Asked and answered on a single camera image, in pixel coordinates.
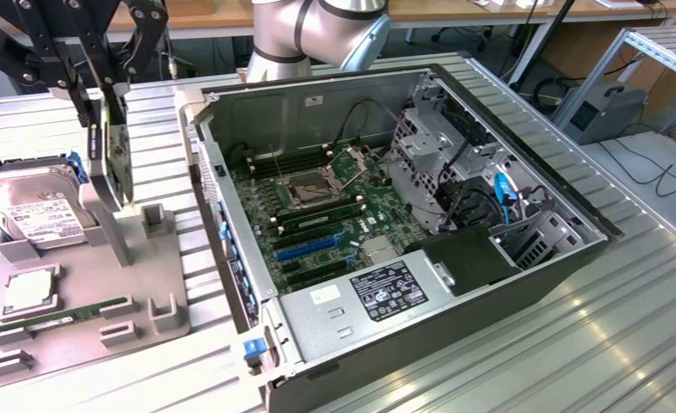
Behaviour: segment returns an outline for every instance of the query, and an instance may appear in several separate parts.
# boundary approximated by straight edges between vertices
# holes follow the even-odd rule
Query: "warning label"
[[[374,321],[383,321],[430,301],[404,261],[351,278],[351,282]]]
[[[10,206],[8,212],[24,237],[32,243],[83,235],[83,225],[71,203],[64,198]]]

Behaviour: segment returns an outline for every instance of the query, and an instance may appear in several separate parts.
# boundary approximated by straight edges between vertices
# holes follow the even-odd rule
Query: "circuit board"
[[[344,146],[335,153],[347,150]],[[364,149],[359,164],[358,151],[351,147],[352,156],[338,155],[330,163],[331,176],[326,167],[264,179],[255,179],[247,169],[234,170],[243,208],[280,293],[372,266],[426,238],[387,177],[384,161]],[[350,184],[336,190],[323,183],[331,178],[339,188]],[[295,215],[302,216],[275,224],[276,216]]]

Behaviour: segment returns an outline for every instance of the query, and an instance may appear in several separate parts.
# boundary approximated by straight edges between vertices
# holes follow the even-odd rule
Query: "metal slotted table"
[[[580,90],[578,90],[555,114],[555,123],[560,126],[560,128],[564,129],[572,120],[590,91],[604,76],[608,66],[618,59],[619,53],[626,45],[634,46],[646,56],[655,59],[664,66],[676,71],[676,26],[668,28],[626,28],[615,38],[614,44],[610,46],[606,55],[598,62],[598,65],[591,72],[586,83],[580,87]],[[619,80],[626,81],[631,78],[640,63],[642,61],[631,66],[631,68],[622,74]],[[670,126],[674,125],[675,121],[676,109],[662,130],[667,130]]]
[[[627,236],[539,304],[319,411],[676,410],[676,229],[476,61],[443,54],[387,59],[375,67],[428,63],[447,67]],[[178,211],[194,333],[0,388],[0,411],[36,405],[91,412],[264,410],[258,390],[236,374],[235,326],[186,178],[174,109],[176,87],[236,80],[144,84],[128,96],[136,191],[143,204],[162,202]],[[50,95],[0,100],[0,154],[59,151],[76,127],[71,105]]]

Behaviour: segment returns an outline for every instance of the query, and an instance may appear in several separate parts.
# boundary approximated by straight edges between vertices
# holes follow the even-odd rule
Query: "blue pcie slot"
[[[291,250],[283,251],[276,254],[278,261],[287,261],[299,256],[306,256],[314,252],[327,250],[328,248],[334,248],[340,243],[343,239],[343,233],[332,235],[328,239],[323,239],[322,241],[316,241],[315,243],[308,243],[302,247],[292,248]]]

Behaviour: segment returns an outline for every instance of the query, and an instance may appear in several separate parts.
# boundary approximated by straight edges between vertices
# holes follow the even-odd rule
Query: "motherboard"
[[[319,148],[248,160],[232,177],[280,293],[388,261],[427,237],[387,174],[391,153]]]

